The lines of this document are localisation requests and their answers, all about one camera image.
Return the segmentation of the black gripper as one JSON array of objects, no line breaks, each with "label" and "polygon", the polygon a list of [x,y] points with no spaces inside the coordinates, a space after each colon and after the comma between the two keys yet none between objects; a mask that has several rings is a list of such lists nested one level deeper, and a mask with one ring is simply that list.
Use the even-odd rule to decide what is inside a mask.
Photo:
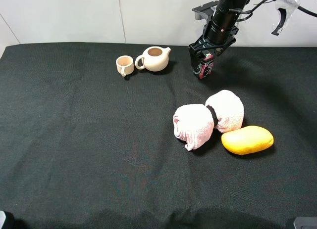
[{"label": "black gripper", "polygon": [[189,45],[190,62],[194,73],[199,73],[199,64],[204,59],[204,50],[213,50],[215,56],[222,55],[228,47],[236,42],[235,35],[239,31],[237,26],[233,26],[233,29],[230,31],[229,36],[225,39],[224,44],[217,45],[211,42],[208,38],[204,38],[206,29],[207,25],[203,27],[203,34],[198,38],[198,40]]}]

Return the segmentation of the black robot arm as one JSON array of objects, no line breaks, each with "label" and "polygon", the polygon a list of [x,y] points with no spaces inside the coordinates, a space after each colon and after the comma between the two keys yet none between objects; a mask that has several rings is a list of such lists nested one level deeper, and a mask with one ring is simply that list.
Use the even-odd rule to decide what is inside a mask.
[{"label": "black robot arm", "polygon": [[202,35],[188,46],[194,75],[203,79],[211,73],[215,57],[236,42],[236,26],[241,14],[251,17],[252,10],[243,11],[250,0],[216,0],[193,8],[196,20],[206,20]]}]

